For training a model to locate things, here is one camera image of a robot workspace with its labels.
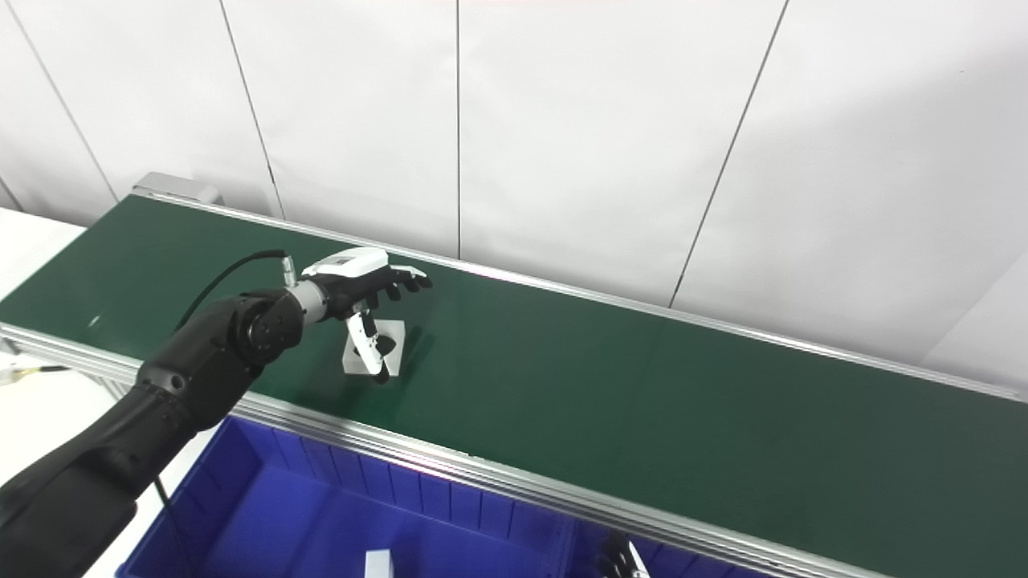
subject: white table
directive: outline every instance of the white table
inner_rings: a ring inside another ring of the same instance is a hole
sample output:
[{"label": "white table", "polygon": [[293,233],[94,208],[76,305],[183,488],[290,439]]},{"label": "white table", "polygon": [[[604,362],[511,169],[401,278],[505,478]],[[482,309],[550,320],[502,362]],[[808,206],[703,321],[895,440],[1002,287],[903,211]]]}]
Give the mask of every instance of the white table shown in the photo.
[{"label": "white table", "polygon": [[[0,209],[0,298],[75,240],[82,227]],[[45,365],[45,360],[0,353],[0,366]],[[34,373],[0,387],[0,483],[80,432],[113,405],[110,394],[74,371]],[[161,474],[168,492],[179,484],[211,439],[196,436]],[[111,578],[160,511],[155,491],[140,497],[139,512],[93,566],[88,578]]]}]

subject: cable connector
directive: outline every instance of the cable connector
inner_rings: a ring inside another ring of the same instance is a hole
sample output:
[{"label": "cable connector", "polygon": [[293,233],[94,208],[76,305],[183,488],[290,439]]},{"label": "cable connector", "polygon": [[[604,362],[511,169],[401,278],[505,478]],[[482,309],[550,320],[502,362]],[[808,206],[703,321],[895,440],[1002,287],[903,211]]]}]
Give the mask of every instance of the cable connector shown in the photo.
[{"label": "cable connector", "polygon": [[11,365],[10,367],[4,367],[0,369],[0,387],[8,386],[10,384],[16,384],[22,377],[26,375],[31,375],[33,373],[47,372],[47,371],[64,371],[68,369],[64,365],[43,365],[41,367],[24,367],[17,368]]},{"label": "cable connector", "polygon": [[16,369],[13,365],[0,369],[0,387],[16,384],[19,380],[28,373],[24,369]]}]

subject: green conveyor belt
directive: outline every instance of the green conveyor belt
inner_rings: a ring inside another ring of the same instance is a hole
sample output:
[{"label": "green conveyor belt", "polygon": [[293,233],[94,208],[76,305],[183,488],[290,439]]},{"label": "green conveyor belt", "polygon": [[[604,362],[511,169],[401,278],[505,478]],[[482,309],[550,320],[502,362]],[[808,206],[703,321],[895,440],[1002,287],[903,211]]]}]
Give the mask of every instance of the green conveyor belt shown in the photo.
[{"label": "green conveyor belt", "polygon": [[[321,238],[141,196],[0,302],[0,322],[135,358],[236,258]],[[411,262],[435,289],[400,378],[345,376],[323,323],[253,388],[901,578],[1028,575],[1028,406],[766,341]],[[281,284],[247,265],[222,295]]]}]

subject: robot finger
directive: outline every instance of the robot finger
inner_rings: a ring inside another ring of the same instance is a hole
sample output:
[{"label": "robot finger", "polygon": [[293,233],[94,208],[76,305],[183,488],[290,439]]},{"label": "robot finger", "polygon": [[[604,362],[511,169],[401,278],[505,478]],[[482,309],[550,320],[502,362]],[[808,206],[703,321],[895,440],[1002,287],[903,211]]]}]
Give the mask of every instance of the robot finger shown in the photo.
[{"label": "robot finger", "polygon": [[618,569],[613,562],[607,559],[605,557],[596,559],[596,570],[598,570],[600,576],[603,576],[604,578],[624,578],[626,576],[621,573],[621,570]]}]

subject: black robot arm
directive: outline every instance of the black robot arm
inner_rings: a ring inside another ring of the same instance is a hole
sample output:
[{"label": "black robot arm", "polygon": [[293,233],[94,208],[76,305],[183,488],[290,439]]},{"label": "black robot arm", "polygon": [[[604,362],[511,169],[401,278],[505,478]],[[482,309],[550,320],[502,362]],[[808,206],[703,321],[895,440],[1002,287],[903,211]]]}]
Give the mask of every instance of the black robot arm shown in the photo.
[{"label": "black robot arm", "polygon": [[190,319],[113,407],[0,487],[0,574],[84,574],[133,518],[147,485],[197,432],[228,414],[265,365],[299,344],[304,325],[360,312],[377,291],[394,294],[411,280],[431,286],[409,268],[304,277],[217,301]]}]

